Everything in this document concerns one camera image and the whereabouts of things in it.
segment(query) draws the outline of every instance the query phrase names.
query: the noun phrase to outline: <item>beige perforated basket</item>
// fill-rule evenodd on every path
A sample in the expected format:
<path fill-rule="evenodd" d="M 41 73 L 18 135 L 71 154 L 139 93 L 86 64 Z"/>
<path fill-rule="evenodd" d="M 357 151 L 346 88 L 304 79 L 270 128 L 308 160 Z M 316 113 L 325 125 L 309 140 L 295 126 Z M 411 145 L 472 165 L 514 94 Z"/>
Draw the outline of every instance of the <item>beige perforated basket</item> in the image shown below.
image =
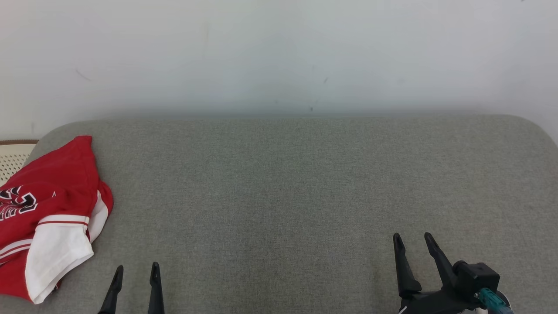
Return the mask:
<path fill-rule="evenodd" d="M 36 140 L 0 141 L 0 186 L 23 167 Z"/>

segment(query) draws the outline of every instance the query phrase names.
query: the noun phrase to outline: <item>white perforated surface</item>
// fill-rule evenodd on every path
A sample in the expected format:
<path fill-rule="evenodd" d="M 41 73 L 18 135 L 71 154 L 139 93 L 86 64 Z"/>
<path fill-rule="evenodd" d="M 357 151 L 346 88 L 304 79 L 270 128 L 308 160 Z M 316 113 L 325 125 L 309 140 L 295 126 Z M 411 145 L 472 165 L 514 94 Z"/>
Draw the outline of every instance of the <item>white perforated surface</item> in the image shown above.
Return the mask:
<path fill-rule="evenodd" d="M 34 144 L 0 145 L 0 185 L 23 167 Z"/>

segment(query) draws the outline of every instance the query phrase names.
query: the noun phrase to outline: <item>folded garment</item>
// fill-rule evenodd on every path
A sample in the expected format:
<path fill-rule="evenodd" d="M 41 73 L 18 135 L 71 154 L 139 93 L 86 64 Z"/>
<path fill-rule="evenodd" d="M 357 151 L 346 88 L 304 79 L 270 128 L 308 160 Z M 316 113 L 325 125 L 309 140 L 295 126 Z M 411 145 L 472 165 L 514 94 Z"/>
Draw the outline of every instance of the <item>folded garment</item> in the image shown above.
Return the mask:
<path fill-rule="evenodd" d="M 39 304 L 93 256 L 113 200 L 91 141 L 76 137 L 0 187 L 0 294 Z"/>

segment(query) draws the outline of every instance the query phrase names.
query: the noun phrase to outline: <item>gray table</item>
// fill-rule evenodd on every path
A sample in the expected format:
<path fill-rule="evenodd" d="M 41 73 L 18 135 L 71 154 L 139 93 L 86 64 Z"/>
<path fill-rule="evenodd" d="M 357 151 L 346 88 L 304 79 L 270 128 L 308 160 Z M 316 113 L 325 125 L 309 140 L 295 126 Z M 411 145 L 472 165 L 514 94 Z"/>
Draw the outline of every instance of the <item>gray table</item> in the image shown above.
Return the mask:
<path fill-rule="evenodd" d="M 516 314 L 558 309 L 558 149 L 521 118 L 81 122 L 31 159 L 76 135 L 114 211 L 59 291 L 2 313 L 96 313 L 120 264 L 118 313 L 145 313 L 153 261 L 167 314 L 397 313 L 394 232 L 440 288 L 425 231 L 499 272 Z"/>

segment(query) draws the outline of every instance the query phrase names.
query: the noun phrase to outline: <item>wall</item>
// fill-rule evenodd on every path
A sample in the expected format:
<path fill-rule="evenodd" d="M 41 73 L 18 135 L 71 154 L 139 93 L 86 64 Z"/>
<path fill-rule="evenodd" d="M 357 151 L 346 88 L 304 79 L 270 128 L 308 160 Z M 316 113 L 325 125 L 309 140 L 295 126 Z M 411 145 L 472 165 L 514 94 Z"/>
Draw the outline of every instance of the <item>wall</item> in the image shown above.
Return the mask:
<path fill-rule="evenodd" d="M 123 116 L 497 112 L 558 139 L 555 0 L 3 0 L 0 139 Z"/>

